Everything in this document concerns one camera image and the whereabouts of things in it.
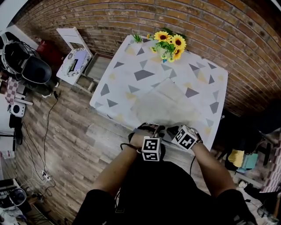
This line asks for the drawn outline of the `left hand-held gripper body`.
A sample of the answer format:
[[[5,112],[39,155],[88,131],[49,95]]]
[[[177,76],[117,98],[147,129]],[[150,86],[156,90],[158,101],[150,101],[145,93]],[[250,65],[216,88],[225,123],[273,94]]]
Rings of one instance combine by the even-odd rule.
[[[144,136],[141,153],[144,161],[160,161],[161,138],[158,132],[159,125],[155,127],[153,136]]]

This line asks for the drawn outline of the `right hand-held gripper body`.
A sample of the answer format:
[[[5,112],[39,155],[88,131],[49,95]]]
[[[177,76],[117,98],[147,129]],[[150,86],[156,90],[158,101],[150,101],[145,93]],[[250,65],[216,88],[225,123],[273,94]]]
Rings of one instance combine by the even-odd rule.
[[[183,125],[176,136],[173,138],[172,143],[179,146],[184,150],[190,150],[197,142],[197,135],[194,130]]]

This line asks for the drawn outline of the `person's left hand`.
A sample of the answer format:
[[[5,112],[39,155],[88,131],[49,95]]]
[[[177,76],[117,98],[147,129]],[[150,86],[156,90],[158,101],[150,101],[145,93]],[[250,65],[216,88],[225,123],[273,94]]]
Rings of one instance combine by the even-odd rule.
[[[145,134],[143,133],[131,133],[130,138],[129,138],[129,143],[136,147],[136,148],[141,148],[143,145],[143,140],[144,140]]]

